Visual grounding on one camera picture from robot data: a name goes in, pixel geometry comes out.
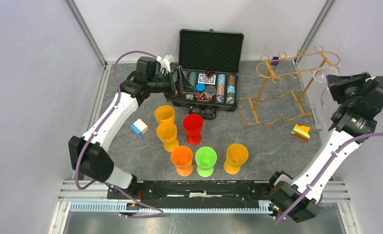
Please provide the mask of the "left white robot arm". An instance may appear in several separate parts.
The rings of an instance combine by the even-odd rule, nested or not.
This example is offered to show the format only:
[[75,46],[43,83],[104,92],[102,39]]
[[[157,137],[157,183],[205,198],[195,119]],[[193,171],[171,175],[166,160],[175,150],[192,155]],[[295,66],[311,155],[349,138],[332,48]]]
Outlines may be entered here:
[[127,118],[152,93],[163,93],[168,101],[184,100],[197,89],[184,76],[181,66],[171,70],[172,56],[164,58],[145,53],[136,69],[120,83],[117,93],[98,121],[82,136],[68,142],[72,169],[91,179],[119,187],[125,198],[137,195],[133,175],[115,166],[107,151]]

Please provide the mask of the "clear wine glass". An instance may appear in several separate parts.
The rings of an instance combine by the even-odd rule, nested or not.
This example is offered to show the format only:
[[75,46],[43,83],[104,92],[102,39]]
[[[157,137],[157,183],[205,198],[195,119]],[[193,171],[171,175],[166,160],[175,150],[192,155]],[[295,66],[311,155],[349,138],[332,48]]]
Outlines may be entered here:
[[338,68],[331,65],[322,65],[313,72],[313,79],[318,83],[324,84],[324,89],[320,95],[320,105],[324,111],[328,111],[328,103],[331,102],[331,94],[329,91],[329,82],[327,81],[328,75],[337,75]]

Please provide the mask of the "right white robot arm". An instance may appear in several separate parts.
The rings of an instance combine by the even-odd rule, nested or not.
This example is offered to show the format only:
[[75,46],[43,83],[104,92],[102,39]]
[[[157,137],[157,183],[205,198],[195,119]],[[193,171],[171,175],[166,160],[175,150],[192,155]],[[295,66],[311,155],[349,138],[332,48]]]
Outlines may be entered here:
[[316,217],[323,189],[338,167],[368,138],[379,135],[375,116],[383,108],[383,76],[327,75],[326,82],[339,105],[326,142],[298,176],[276,172],[266,186],[268,200],[278,208],[275,223],[286,217],[297,223]]

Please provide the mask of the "red plastic wine glass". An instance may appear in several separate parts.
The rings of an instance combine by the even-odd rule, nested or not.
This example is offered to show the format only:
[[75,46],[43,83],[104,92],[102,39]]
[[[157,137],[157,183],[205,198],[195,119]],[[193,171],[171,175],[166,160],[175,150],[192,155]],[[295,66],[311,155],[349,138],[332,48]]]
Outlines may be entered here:
[[187,115],[183,120],[183,128],[186,132],[186,141],[190,145],[198,145],[202,141],[201,131],[203,119],[198,114]]

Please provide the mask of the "yellow wine glass back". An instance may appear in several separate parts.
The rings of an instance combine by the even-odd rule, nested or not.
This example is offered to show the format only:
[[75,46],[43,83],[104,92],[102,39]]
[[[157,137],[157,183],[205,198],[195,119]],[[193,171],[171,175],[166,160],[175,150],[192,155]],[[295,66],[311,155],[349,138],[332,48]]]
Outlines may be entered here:
[[175,110],[170,105],[162,105],[158,107],[154,112],[154,116],[158,124],[163,122],[175,122]]

